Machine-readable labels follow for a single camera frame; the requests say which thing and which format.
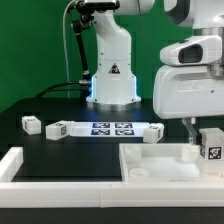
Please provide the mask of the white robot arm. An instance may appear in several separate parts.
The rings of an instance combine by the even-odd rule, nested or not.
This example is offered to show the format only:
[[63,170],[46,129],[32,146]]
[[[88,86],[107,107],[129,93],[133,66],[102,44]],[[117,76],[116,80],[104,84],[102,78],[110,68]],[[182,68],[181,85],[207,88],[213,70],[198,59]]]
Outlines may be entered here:
[[[131,71],[131,36],[115,15],[149,11],[155,0],[83,0],[81,23],[94,26],[98,67],[88,105],[126,110],[141,101]],[[224,0],[163,0],[163,10],[177,26],[194,34],[160,51],[164,65],[155,76],[154,112],[162,119],[180,118],[192,141],[191,120],[224,115]]]

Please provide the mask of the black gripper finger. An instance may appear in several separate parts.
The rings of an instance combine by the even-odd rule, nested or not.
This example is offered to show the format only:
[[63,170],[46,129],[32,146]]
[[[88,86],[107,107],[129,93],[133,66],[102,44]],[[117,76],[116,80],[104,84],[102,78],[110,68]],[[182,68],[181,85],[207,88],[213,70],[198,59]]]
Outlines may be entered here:
[[182,123],[185,126],[189,134],[189,143],[192,145],[198,145],[200,143],[200,134],[195,129],[194,125],[196,124],[195,118],[183,118]]

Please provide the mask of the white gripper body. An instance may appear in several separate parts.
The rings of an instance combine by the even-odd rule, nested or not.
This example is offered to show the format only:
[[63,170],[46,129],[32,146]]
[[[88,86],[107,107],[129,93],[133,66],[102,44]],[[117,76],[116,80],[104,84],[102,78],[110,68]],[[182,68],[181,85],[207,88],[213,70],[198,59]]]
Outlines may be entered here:
[[165,65],[155,77],[153,109],[162,119],[224,115],[224,78],[208,66]]

